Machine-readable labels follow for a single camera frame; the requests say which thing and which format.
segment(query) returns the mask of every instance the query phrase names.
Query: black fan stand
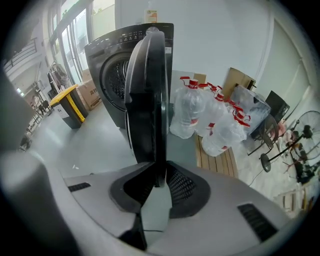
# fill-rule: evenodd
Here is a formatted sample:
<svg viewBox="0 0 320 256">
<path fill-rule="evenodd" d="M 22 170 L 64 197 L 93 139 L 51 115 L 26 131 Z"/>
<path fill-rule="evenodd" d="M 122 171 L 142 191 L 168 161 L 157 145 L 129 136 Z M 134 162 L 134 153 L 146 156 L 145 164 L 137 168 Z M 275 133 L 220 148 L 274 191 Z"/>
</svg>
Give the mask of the black fan stand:
<svg viewBox="0 0 320 256">
<path fill-rule="evenodd" d="M 270 172 L 270 170 L 271 170 L 271 161 L 273 159 L 276 159 L 277 157 L 281 156 L 284 152 L 286 152 L 287 150 L 292 148 L 295 144 L 297 144 L 298 141 L 300 141 L 302 138 L 310 139 L 311 137 L 312 137 L 312 131 L 310 129 L 310 125 L 305 125 L 304 128 L 303 128 L 302 134 L 291 145 L 289 145 L 286 149 L 281 151 L 279 154 L 275 155 L 271 159 L 269 159 L 267 154 L 265 154 L 265 153 L 261 154 L 261 156 L 260 156 L 261 164 L 262 164 L 262 167 L 265 170 L 265 172 L 266 173 Z"/>
</svg>

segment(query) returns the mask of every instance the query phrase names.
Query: washing machine control panel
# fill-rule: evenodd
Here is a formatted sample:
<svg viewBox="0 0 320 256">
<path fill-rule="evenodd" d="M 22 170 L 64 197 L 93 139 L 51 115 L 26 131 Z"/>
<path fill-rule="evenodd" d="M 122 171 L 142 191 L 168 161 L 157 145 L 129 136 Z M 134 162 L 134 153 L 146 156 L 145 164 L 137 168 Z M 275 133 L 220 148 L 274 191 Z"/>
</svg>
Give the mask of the washing machine control panel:
<svg viewBox="0 0 320 256">
<path fill-rule="evenodd" d="M 119 39 L 118 43 L 125 43 L 125 42 L 130 42 L 130 41 L 140 41 L 144 39 L 146 34 L 142 30 L 140 31 L 134 31 L 134 32 L 128 32 L 128 33 L 123 33 Z"/>
<path fill-rule="evenodd" d="M 86 56 L 102 54 L 109 47 L 119 44 L 138 42 L 145 38 L 148 33 L 155 31 L 164 32 L 166 46 L 173 45 L 174 25 L 171 23 L 146 23 L 123 27 L 100 36 L 85 46 Z"/>
</svg>

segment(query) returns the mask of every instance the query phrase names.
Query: trash bin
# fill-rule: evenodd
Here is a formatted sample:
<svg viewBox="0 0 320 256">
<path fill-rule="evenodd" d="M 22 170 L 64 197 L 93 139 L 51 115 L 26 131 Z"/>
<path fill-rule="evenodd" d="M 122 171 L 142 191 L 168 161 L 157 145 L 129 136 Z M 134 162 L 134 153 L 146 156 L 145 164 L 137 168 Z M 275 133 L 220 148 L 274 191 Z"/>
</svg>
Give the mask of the trash bin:
<svg viewBox="0 0 320 256">
<path fill-rule="evenodd" d="M 57 111 L 71 129 L 80 128 L 88 116 L 88 112 L 77 93 L 77 86 L 75 84 L 61 91 L 50 102 L 50 106 Z"/>
</svg>

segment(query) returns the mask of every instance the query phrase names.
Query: cardboard box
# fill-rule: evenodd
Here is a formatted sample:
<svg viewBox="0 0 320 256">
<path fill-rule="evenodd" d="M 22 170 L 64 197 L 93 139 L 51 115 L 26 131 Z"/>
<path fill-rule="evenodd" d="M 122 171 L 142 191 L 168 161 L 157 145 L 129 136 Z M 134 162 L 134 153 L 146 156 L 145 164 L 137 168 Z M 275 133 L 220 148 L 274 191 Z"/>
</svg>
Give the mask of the cardboard box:
<svg viewBox="0 0 320 256">
<path fill-rule="evenodd" d="M 194 73 L 193 79 L 197 79 L 199 84 L 205 84 L 207 75 L 206 74 L 199 74 L 199 73 Z"/>
<path fill-rule="evenodd" d="M 81 93 L 89 110 L 93 110 L 101 102 L 101 98 L 92 79 L 79 84 L 77 90 Z"/>
<path fill-rule="evenodd" d="M 244 88 L 248 88 L 251 81 L 253 82 L 253 84 L 256 83 L 256 81 L 252 79 L 250 76 L 246 75 L 245 73 L 242 73 L 241 71 L 233 67 L 230 67 L 230 70 L 227 74 L 222 88 L 224 99 L 226 100 L 231 97 L 236 85 L 241 85 Z"/>
<path fill-rule="evenodd" d="M 82 94 L 81 94 L 81 92 L 80 92 L 80 90 L 79 90 L 79 87 L 76 88 L 76 92 L 78 93 L 79 98 L 80 98 L 80 100 L 81 100 L 81 102 L 82 102 L 85 110 L 86 110 L 86 111 L 89 111 L 89 110 L 90 110 L 90 109 L 89 109 L 89 106 L 88 106 L 87 102 L 85 101 L 84 97 L 82 97 Z"/>
<path fill-rule="evenodd" d="M 82 71 L 82 80 L 83 80 L 83 82 L 88 82 L 88 81 L 92 80 L 89 69 L 85 69 Z"/>
</svg>

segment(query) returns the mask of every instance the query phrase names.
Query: door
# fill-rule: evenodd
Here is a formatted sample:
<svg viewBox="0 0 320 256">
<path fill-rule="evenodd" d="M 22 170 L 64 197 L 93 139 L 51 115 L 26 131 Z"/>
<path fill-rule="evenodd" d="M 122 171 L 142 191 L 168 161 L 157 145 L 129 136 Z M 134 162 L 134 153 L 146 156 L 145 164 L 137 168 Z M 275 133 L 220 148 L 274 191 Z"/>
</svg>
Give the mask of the door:
<svg viewBox="0 0 320 256">
<path fill-rule="evenodd" d="M 82 82 L 82 72 L 88 68 L 85 45 L 88 44 L 86 10 L 84 9 L 62 32 L 66 65 L 74 84 Z"/>
</svg>

